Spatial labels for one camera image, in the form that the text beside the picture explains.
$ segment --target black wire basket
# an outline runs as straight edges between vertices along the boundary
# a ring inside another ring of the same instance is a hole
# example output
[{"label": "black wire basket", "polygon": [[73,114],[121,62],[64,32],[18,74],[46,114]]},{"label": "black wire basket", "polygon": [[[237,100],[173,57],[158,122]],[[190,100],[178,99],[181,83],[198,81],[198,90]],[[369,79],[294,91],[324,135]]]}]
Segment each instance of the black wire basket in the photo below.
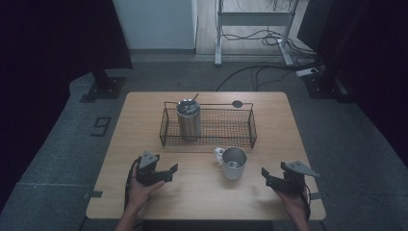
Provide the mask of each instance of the black wire basket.
[{"label": "black wire basket", "polygon": [[162,146],[254,147],[257,135],[252,103],[200,104],[201,135],[192,139],[181,136],[176,105],[175,102],[165,102],[160,128]]}]

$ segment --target canister lid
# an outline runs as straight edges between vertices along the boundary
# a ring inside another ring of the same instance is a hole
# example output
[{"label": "canister lid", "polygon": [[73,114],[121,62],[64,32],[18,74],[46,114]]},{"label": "canister lid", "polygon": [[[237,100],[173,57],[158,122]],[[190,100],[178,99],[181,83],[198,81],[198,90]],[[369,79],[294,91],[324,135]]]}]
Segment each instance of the canister lid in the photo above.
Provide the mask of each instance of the canister lid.
[{"label": "canister lid", "polygon": [[192,99],[183,99],[177,104],[177,113],[181,116],[191,116],[200,110],[200,105]]}]

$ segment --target stainless steel can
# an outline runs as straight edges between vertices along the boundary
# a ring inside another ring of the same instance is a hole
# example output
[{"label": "stainless steel can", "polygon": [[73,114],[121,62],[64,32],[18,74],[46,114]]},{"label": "stainless steel can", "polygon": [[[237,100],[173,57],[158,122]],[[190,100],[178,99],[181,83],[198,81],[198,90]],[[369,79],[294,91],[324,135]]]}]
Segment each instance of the stainless steel can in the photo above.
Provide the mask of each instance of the stainless steel can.
[{"label": "stainless steel can", "polygon": [[200,105],[192,99],[183,99],[177,104],[177,119],[180,135],[184,141],[197,141],[201,137]]}]

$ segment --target human hand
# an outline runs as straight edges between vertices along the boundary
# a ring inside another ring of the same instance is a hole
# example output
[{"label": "human hand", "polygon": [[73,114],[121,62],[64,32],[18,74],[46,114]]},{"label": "human hand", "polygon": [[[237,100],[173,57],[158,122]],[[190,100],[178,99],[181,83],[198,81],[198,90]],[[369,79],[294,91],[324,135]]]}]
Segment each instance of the human hand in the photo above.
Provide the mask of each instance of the human hand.
[{"label": "human hand", "polygon": [[137,218],[139,210],[143,204],[149,199],[150,194],[163,186],[166,182],[160,181],[152,186],[145,187],[136,180],[137,169],[139,163],[136,163],[132,169],[132,178],[130,180],[129,198],[125,212],[116,227],[116,231],[133,230],[133,224]]},{"label": "human hand", "polygon": [[299,194],[289,194],[274,190],[285,205],[286,213],[290,217],[296,231],[309,231],[306,219],[306,206]]},{"label": "human hand", "polygon": [[126,209],[129,208],[130,210],[136,212],[138,212],[143,204],[149,199],[150,194],[152,194],[154,191],[156,191],[166,183],[165,181],[160,181],[148,187],[144,186],[136,180],[138,167],[139,163],[136,163],[132,171],[132,178],[129,187],[129,201],[126,205]]}]

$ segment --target gray carpet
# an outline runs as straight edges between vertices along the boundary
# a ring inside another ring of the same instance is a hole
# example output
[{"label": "gray carpet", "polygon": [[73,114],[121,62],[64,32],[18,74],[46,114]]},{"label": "gray carpet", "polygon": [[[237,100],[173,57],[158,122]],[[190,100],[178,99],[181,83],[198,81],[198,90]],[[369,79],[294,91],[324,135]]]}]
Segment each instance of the gray carpet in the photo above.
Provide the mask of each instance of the gray carpet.
[{"label": "gray carpet", "polygon": [[[130,91],[214,91],[230,74],[254,65],[245,62],[137,62],[134,70],[108,70],[126,77],[118,99],[80,103],[93,83],[90,74],[73,81],[60,119],[0,216],[0,230],[113,230],[117,220],[86,218],[89,194],[102,166],[126,94]],[[311,167],[327,217],[313,230],[408,230],[408,170],[384,137],[355,104],[311,99],[294,72],[268,69],[259,91],[283,91]],[[233,76],[220,91],[253,91],[250,70]],[[111,117],[107,133],[93,127]],[[149,230],[293,230],[275,222],[148,222]]]}]

